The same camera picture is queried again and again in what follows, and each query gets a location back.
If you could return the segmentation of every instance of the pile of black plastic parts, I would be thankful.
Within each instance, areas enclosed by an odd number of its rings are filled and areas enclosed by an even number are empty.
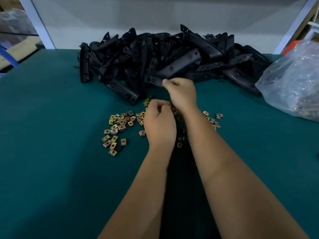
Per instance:
[[[228,77],[258,94],[255,83],[272,63],[254,48],[234,43],[234,35],[201,37],[184,25],[175,35],[137,35],[131,28],[121,38],[110,38],[107,32],[101,42],[82,43],[80,47],[81,82],[96,76],[130,104],[146,98],[151,84],[161,86],[163,79],[174,77],[194,83]]]

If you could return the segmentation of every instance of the person's left hand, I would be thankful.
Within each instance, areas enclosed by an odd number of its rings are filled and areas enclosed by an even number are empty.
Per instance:
[[[143,121],[150,149],[174,149],[176,122],[169,105],[164,100],[151,100],[148,105]]]

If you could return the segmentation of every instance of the hand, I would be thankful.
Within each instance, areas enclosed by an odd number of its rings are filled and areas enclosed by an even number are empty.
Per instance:
[[[173,105],[183,115],[189,110],[197,108],[196,90],[193,81],[183,78],[164,79],[162,86],[168,90]]]
[[[171,149],[176,140],[176,122],[170,102],[151,100],[144,116],[145,133],[150,148]]]

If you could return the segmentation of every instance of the green tabletop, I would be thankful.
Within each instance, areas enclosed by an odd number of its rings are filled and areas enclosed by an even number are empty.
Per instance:
[[[77,52],[41,50],[0,78],[0,238],[96,238],[147,153],[137,123],[120,134],[128,145],[116,157],[102,146],[111,114],[144,106],[81,84]],[[218,133],[319,238],[319,123],[228,82],[196,89],[201,110],[224,114]],[[169,99],[163,88],[149,94]]]

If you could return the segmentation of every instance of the person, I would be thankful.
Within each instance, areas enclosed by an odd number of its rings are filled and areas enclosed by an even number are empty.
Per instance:
[[[309,238],[197,108],[193,82],[174,78],[163,80],[163,87],[185,120],[189,144],[221,237]],[[169,105],[164,100],[150,102],[144,116],[148,153],[98,239],[159,238],[166,168],[176,141],[176,123]]]

